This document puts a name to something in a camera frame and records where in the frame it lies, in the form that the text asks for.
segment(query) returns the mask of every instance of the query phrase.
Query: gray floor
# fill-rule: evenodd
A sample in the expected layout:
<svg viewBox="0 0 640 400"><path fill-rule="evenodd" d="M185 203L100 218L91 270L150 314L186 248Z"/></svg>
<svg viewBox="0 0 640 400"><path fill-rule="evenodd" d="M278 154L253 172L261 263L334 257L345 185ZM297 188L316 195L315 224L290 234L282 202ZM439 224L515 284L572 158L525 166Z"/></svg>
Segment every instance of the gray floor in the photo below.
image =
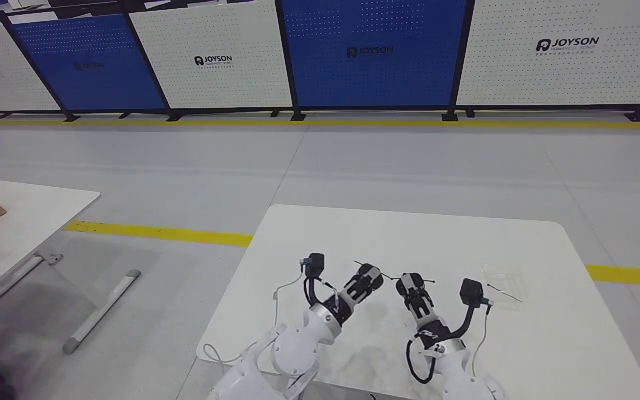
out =
<svg viewBox="0 0 640 400"><path fill-rule="evenodd" d="M509 118L523 115L482 116ZM614 113L524 119L624 121ZM81 219L245 234L273 203L549 220L565 227L586 264L638 267L638 133L1 127L0 179L102 192ZM39 267L0 301L0 366L20 398L203 399L220 372L196 361L195 346L243 249L70 232L54 244L65 254L59 272ZM64 356L62 343L93 309L87 298L100 300L130 268L142 279ZM640 287L596 285L640 359ZM314 385L308 398L371 397Z"/></svg>

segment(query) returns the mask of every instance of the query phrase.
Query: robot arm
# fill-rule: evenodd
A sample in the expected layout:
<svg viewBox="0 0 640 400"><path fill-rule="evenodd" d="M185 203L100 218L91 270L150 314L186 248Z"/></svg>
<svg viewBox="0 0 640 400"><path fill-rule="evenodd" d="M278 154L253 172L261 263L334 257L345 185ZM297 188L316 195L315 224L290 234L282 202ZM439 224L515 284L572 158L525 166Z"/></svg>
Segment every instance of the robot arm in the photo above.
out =
<svg viewBox="0 0 640 400"><path fill-rule="evenodd" d="M333 344L355 306L383 283L378 268L363 264L341 292L336 291L336 295L320 302L315 294L315 282L323 282L320 274L324 269L324 255L311 254L301 265L305 268L305 294L310 304L304 312L303 326L290 329L279 324L274 327L241 354L240 360L213 388L208 400L295 399L318 374L318 344ZM290 384L284 392L273 389L258 369L258 357L268 347L271 347L274 369L289 378Z"/></svg>
<svg viewBox="0 0 640 400"><path fill-rule="evenodd" d="M396 290L403 297L404 304L413 315L418 326L415 339L420 339L424 350L421 354L430 363L429 375L419 377L411 364L410 351L413 340L407 343L406 357L413 377L427 384L437 373L444 377L444 400L503 400L506 394L493 378L485 379L472 376L466 371L469 351L460 339L471 324L476 308L487 306L487 314L493 303L484 297L479 282L465 279L460 289L460 298L468 306L464 322L460 328L451 332L444 320L434 311L433 301L424 287L419 274L403 274L396 283Z"/></svg>

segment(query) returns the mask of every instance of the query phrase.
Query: black wire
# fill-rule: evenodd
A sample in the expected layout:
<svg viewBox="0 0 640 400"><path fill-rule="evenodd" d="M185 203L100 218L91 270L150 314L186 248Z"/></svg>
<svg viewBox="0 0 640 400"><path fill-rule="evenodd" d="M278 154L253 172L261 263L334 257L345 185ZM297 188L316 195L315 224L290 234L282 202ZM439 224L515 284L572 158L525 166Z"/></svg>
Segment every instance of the black wire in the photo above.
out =
<svg viewBox="0 0 640 400"><path fill-rule="evenodd" d="M462 335L464 335L465 332L467 332L467 330L469 329L469 325L471 325L471 318L473 318L474 310L475 309L473 308L473 306L467 307L467 313L464 316L464 321L462 322L462 325L460 326L460 328L456 329L454 332L449 334L448 339L461 338Z"/></svg>
<svg viewBox="0 0 640 400"><path fill-rule="evenodd" d="M392 280L392 281L397 281L398 279L400 279L400 278L392 278L392 277L390 277L389 275L385 274L384 272L381 272L381 274L382 274L382 276L384 276L385 278L390 279L390 280Z"/></svg>
<svg viewBox="0 0 640 400"><path fill-rule="evenodd" d="M413 363L411 362L411 344L413 343L413 340L409 340L407 342L407 349L405 352L405 355L407 357L407 364L409 365L409 372L411 372L411 376L413 376L413 378L415 380L417 380L418 382L422 383L423 385L426 385L427 383L431 382L431 379L433 379L433 371L435 370L436 367L436 359L435 358L431 358L431 367L429 367L429 376L427 376L426 378L420 378L418 376L418 374L416 374L416 371L413 370Z"/></svg>
<svg viewBox="0 0 640 400"><path fill-rule="evenodd" d="M397 281L400 278L394 278L392 276L389 276L387 274L385 274L384 272L380 272L382 274L382 276L384 276L385 278L392 280L392 281ZM433 279L423 279L422 282L429 282L429 283L436 283L436 281L434 281Z"/></svg>
<svg viewBox="0 0 640 400"><path fill-rule="evenodd" d="M304 288L304 297L307 299L307 303L309 303L309 305L312 306L313 304L311 304L311 299L309 298L309 291L307 290L308 280L309 278L305 278L304 282L302 283L302 287Z"/></svg>
<svg viewBox="0 0 640 400"><path fill-rule="evenodd" d="M358 264L358 265L363 265L363 263L361 263L360 261L353 260L353 262L354 262L354 263L356 263L356 264ZM387 279L389 279L389 280L392 280L392 281L397 281L397 280L399 280L399 279L400 279L400 278L394 278L394 277L391 277L391 276L389 276L389 275L385 274L385 273L384 273L384 272L382 272L382 271L380 271L380 274L382 274L382 276L384 276L385 278L387 278ZM432 280L432 279L423 279L423 280L422 280L422 282L436 283L436 281L434 281L434 280Z"/></svg>

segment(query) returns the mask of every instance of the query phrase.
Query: white desk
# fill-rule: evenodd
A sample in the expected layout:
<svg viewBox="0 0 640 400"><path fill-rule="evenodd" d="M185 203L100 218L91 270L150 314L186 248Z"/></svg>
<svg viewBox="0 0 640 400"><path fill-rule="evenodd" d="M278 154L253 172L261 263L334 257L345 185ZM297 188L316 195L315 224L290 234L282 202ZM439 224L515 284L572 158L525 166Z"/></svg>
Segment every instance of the white desk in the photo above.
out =
<svg viewBox="0 0 640 400"><path fill-rule="evenodd" d="M419 272L435 279L427 289L452 329L466 310L458 295L462 279L487 277L491 283L494 278L483 271L505 271L520 282L524 302L500 303L504 295L485 288L499 304L478 354L479 375L491 373L513 400L628 399L640 393L640 368L566 232L552 222L272 206L198 345L198 357L207 360L202 345L212 343L223 359L233 358L267 332L274 289L294 279L298 260L311 252L325 254L322 277L334 286L342 287L356 271L354 259L391 276ZM300 281L280 291L279 322L300 325L307 307ZM472 351L482 327L483 312L477 312L463 337ZM411 315L386 281L356 307L335 344L322 346L316 381L438 398L440 379L423 386L409 374L404 346L413 333ZM261 358L260 368L275 372L269 357Z"/></svg>
<svg viewBox="0 0 640 400"><path fill-rule="evenodd" d="M49 186L0 181L0 205L7 214L0 217L0 295L42 261L55 265L62 258L43 244L76 215L89 207L100 193ZM131 270L109 295L107 303L97 306L87 321L65 343L72 353L131 285L140 272Z"/></svg>

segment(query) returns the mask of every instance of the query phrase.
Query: panel base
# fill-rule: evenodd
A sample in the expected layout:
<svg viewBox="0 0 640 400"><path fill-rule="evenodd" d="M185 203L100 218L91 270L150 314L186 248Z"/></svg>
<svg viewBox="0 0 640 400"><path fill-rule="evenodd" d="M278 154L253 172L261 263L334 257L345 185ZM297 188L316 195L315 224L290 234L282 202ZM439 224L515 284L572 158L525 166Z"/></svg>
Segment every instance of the panel base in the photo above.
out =
<svg viewBox="0 0 640 400"><path fill-rule="evenodd" d="M640 111L634 111L632 113L627 113L624 115L631 122L640 122Z"/></svg>
<svg viewBox="0 0 640 400"><path fill-rule="evenodd" d="M73 122L73 121L77 120L78 118L80 118L79 115L73 115L73 114L67 114L66 117L67 117L67 119L65 119L64 122Z"/></svg>
<svg viewBox="0 0 640 400"><path fill-rule="evenodd" d="M171 113L169 114L169 118L167 118L167 122L176 122L180 118L182 118L182 114Z"/></svg>
<svg viewBox="0 0 640 400"><path fill-rule="evenodd" d="M447 122L453 122L458 120L458 115L456 113L446 113L442 114L442 120Z"/></svg>
<svg viewBox="0 0 640 400"><path fill-rule="evenodd" d="M293 112L293 116L291 117L291 121L304 121L307 114L303 114L301 112Z"/></svg>

